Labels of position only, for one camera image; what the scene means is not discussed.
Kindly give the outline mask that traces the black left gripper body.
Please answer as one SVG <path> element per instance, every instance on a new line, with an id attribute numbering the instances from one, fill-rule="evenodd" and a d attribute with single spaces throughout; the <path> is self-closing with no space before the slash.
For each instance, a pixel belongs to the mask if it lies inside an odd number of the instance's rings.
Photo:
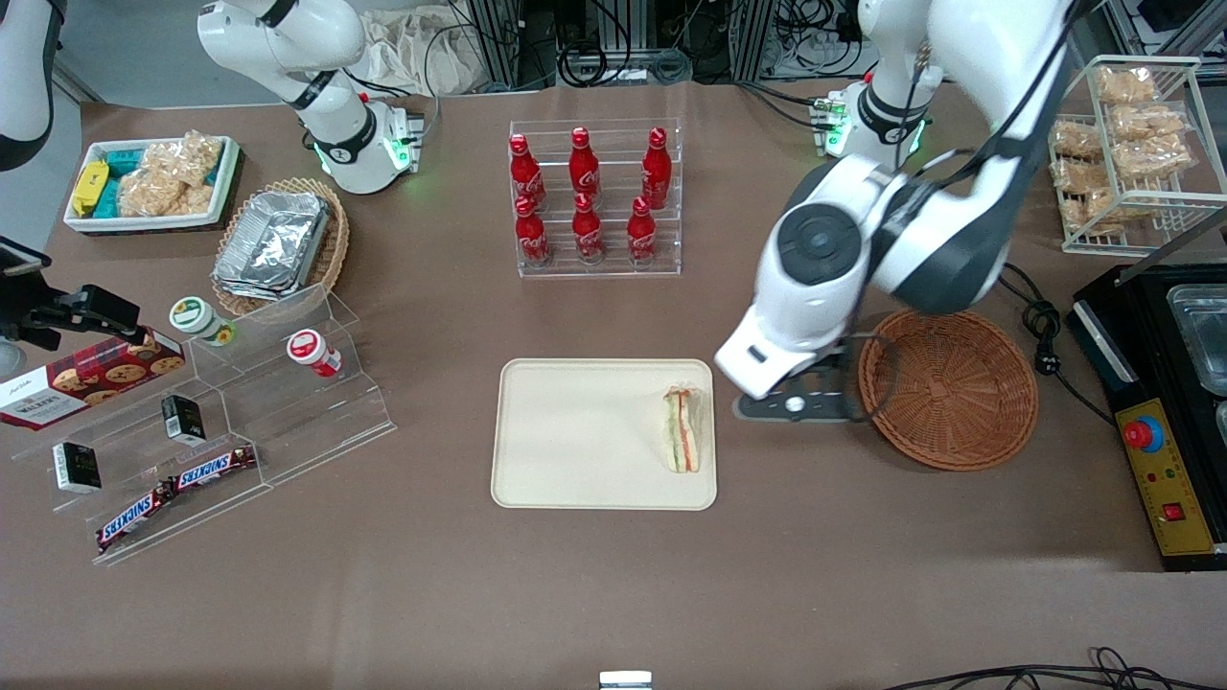
<path id="1" fill-rule="evenodd" d="M 859 392 L 856 371 L 867 335 L 842 336 L 828 354 L 779 381 L 771 393 L 782 397 L 849 397 Z"/>

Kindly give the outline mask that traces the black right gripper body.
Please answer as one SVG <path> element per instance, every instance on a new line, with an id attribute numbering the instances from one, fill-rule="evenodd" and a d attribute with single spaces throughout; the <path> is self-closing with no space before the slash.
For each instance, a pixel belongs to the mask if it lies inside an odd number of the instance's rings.
<path id="1" fill-rule="evenodd" d="M 61 329 L 79 330 L 88 293 L 60 291 L 44 280 L 1 280 L 1 336 L 56 351 Z"/>

